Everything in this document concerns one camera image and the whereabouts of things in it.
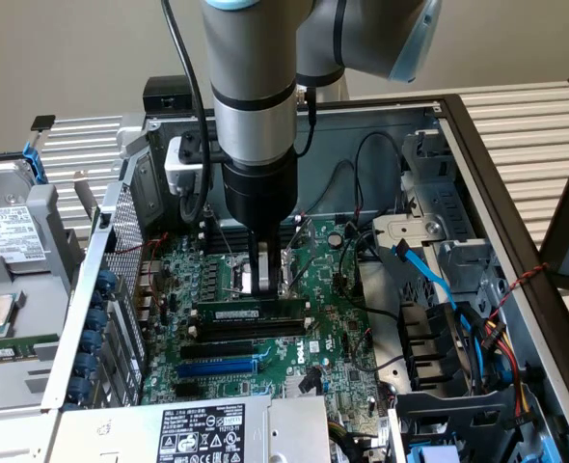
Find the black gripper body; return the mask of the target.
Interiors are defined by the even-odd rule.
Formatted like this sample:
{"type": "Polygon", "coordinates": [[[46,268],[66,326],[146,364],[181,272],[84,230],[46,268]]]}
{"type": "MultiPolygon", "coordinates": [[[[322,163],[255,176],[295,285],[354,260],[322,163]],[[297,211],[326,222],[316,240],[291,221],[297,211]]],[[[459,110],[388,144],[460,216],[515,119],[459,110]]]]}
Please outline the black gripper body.
{"type": "Polygon", "coordinates": [[[231,160],[222,165],[222,173],[228,211],[250,231],[276,231],[297,203],[294,151],[260,166],[231,160]]]}

